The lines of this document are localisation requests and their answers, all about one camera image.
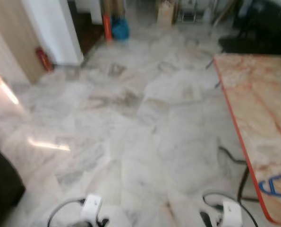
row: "fire extinguisher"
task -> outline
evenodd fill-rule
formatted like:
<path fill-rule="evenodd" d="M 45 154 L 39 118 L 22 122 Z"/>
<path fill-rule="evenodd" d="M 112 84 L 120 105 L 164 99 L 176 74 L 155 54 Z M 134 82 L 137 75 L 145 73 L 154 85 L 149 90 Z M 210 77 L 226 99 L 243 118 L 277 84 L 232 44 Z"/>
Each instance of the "fire extinguisher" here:
<path fill-rule="evenodd" d="M 47 72 L 51 72 L 54 70 L 54 66 L 50 61 L 50 58 L 48 57 L 48 55 L 44 52 L 44 50 L 42 49 L 42 47 L 38 47 L 36 50 L 36 55 L 38 56 L 38 58 L 40 59 L 40 61 L 42 62 L 45 70 Z"/>

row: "red object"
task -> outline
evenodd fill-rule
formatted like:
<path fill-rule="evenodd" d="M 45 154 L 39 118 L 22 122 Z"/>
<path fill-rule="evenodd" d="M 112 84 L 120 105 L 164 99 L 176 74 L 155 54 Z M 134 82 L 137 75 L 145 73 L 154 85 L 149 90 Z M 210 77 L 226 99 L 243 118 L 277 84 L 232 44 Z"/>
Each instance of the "red object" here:
<path fill-rule="evenodd" d="M 104 33 L 107 41 L 112 41 L 111 19 L 108 15 L 103 15 Z"/>
<path fill-rule="evenodd" d="M 38 58 L 40 59 L 40 61 L 42 62 L 45 70 L 47 72 L 51 72 L 54 70 L 54 66 L 52 65 L 50 58 L 48 57 L 48 55 L 44 52 L 44 50 L 42 49 L 42 47 L 38 47 L 35 50 Z"/>

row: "table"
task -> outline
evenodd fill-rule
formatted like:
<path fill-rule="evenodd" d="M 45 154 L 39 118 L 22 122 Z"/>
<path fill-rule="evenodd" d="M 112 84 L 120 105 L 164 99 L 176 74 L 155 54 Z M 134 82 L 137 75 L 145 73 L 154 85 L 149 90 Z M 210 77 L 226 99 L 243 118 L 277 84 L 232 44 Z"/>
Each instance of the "table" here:
<path fill-rule="evenodd" d="M 281 225 L 281 56 L 220 54 L 214 63 L 266 218 Z"/>

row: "white wall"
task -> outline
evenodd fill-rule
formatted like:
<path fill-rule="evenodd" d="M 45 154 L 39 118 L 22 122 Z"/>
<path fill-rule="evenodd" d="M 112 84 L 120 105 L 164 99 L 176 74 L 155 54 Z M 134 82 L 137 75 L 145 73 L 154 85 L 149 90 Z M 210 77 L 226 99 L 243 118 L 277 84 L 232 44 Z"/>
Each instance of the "white wall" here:
<path fill-rule="evenodd" d="M 78 12 L 90 12 L 93 24 L 102 25 L 100 0 L 75 0 Z"/>
<path fill-rule="evenodd" d="M 80 50 L 67 0 L 23 0 L 44 50 L 58 65 L 80 65 Z"/>
<path fill-rule="evenodd" d="M 11 86 L 30 84 L 6 42 L 0 34 L 0 76 Z"/>

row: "table edge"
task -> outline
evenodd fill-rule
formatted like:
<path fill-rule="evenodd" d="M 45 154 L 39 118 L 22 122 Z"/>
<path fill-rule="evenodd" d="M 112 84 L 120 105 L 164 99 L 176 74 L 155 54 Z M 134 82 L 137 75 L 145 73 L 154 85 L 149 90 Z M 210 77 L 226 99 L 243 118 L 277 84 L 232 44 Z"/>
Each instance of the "table edge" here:
<path fill-rule="evenodd" d="M 231 117 L 232 117 L 232 120 L 233 120 L 233 123 L 234 123 L 234 126 L 235 126 L 235 130 L 237 132 L 237 135 L 238 135 L 238 138 L 239 138 L 239 141 L 240 141 L 240 144 L 241 144 L 241 147 L 242 147 L 242 150 L 243 150 L 243 154 L 245 156 L 245 159 L 246 159 L 246 163 L 247 163 L 247 166 L 248 166 L 248 169 L 249 169 L 249 172 L 250 172 L 250 175 L 253 179 L 253 182 L 254 182 L 254 186 L 255 186 L 255 190 L 256 190 L 256 193 L 257 193 L 257 196 L 258 196 L 258 199 L 259 199 L 259 202 L 260 202 L 260 205 L 261 205 L 261 208 L 262 208 L 262 211 L 266 217 L 267 220 L 269 220 L 270 222 L 272 223 L 275 223 L 275 224 L 278 224 L 278 225 L 281 225 L 281 222 L 277 222 L 275 220 L 272 219 L 272 217 L 270 216 L 268 210 L 267 210 L 267 207 L 264 203 L 264 200 L 263 200 L 263 197 L 262 197 L 262 194 L 261 194 L 261 191 L 260 191 L 260 188 L 259 188 L 259 185 L 258 185 L 258 181 L 255 177 L 255 173 L 254 173 L 254 170 L 253 170 L 253 167 L 251 165 L 251 162 L 250 162 L 250 159 L 248 157 L 248 154 L 247 154 L 247 150 L 246 150 L 246 147 L 245 147 L 245 144 L 244 144 L 244 141 L 242 139 L 242 136 L 241 136 L 241 132 L 239 130 L 239 127 L 237 125 L 237 121 L 236 121 L 236 118 L 235 118 L 235 115 L 233 113 L 233 110 L 232 110 L 232 107 L 230 105 L 230 102 L 229 102 L 229 99 L 228 99 L 228 96 L 227 96 L 227 93 L 226 93 L 226 90 L 224 88 L 224 85 L 223 85 L 223 81 L 222 81 L 222 76 L 221 76 L 221 73 L 219 71 L 219 68 L 218 68 L 218 65 L 217 65 L 217 59 L 214 57 L 213 58 L 213 63 L 215 65 L 215 68 L 216 68 L 216 71 L 217 71 L 217 74 L 218 74 L 218 78 L 220 80 L 220 83 L 221 83 L 221 88 L 222 88 L 222 91 L 224 93 L 224 96 L 225 96 L 225 100 L 226 100 L 226 103 L 229 107 L 229 110 L 230 110 L 230 114 L 231 114 Z"/>

